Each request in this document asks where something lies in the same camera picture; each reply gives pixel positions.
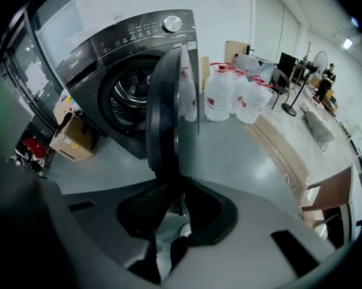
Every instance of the ceiling light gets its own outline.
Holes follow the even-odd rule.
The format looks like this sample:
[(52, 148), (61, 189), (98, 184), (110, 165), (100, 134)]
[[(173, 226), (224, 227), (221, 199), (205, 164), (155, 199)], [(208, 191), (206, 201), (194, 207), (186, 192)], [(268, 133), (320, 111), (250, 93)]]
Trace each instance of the ceiling light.
[(351, 47), (352, 44), (353, 44), (353, 42), (352, 42), (350, 39), (346, 39), (346, 40), (344, 41), (343, 48), (344, 48), (344, 49), (348, 49), (348, 48)]
[(357, 21), (357, 19), (355, 17), (352, 17), (352, 23), (358, 28), (359, 27), (359, 22)]

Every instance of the black office chair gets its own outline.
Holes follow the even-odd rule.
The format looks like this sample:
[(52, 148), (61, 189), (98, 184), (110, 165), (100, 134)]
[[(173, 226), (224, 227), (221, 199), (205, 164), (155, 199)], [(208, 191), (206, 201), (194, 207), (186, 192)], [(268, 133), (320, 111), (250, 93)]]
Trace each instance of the black office chair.
[(285, 103), (288, 101), (288, 99), (289, 99), (289, 79), (281, 70), (274, 69), (272, 78), (271, 78), (271, 84), (274, 85), (274, 87), (271, 87), (271, 89), (273, 91), (277, 92), (277, 99), (272, 106), (272, 109), (273, 109), (281, 94), (284, 94), (287, 96)]

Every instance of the black stand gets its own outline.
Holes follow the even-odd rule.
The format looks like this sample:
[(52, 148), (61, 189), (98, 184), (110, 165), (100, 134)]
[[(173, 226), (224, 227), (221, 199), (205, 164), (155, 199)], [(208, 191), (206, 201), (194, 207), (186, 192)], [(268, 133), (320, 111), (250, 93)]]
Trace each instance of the black stand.
[(309, 78), (309, 74), (307, 75), (305, 81), (303, 82), (303, 84), (301, 85), (300, 91), (297, 94), (295, 100), (293, 101), (293, 103), (291, 105), (288, 105), (287, 103), (284, 103), (281, 105), (281, 107), (283, 108), (283, 110), (286, 111), (287, 114), (290, 114), (292, 117), (296, 117), (297, 113), (296, 110), (293, 108), (294, 103), (296, 102), (297, 98), (299, 97), (301, 91), (303, 90), (304, 86), (307, 84), (308, 78)]

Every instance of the black plastic base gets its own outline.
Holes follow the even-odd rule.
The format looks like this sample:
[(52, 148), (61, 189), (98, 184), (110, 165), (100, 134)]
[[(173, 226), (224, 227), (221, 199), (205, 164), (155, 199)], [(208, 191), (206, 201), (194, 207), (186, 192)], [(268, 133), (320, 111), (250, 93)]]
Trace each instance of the black plastic base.
[(296, 117), (296, 110), (294, 110), (291, 105), (284, 103), (281, 105), (281, 107), (283, 108), (283, 110), (286, 111), (287, 114), (290, 114), (292, 117)]

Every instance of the glass door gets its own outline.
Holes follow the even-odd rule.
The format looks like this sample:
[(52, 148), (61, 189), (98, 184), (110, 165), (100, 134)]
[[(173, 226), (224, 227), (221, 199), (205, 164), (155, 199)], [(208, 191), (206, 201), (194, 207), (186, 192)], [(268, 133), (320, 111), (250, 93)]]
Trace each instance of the glass door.
[(51, 124), (57, 125), (53, 110), (62, 87), (46, 76), (25, 28), (20, 30), (13, 44), (7, 49), (7, 54), (23, 92)]

